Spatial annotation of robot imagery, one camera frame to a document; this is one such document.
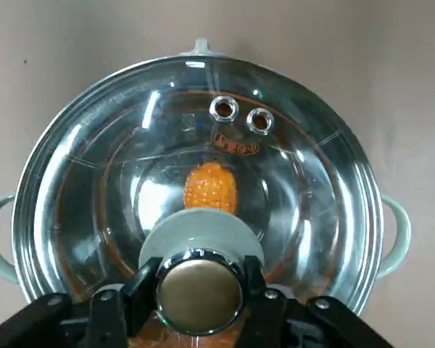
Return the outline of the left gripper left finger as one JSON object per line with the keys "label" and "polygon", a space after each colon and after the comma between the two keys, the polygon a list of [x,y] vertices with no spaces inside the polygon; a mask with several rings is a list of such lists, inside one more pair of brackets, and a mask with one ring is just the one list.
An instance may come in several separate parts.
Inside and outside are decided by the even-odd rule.
{"label": "left gripper left finger", "polygon": [[38,298],[0,324],[0,347],[127,347],[154,310],[159,266],[152,257],[126,283],[83,302],[63,293]]}

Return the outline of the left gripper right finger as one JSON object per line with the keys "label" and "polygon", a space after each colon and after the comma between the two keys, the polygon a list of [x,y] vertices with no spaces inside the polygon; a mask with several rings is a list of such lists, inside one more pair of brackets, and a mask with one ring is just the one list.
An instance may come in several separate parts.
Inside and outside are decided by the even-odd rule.
{"label": "left gripper right finger", "polygon": [[392,345],[335,297],[302,304],[268,287],[255,256],[244,258],[249,314],[240,347],[387,347]]}

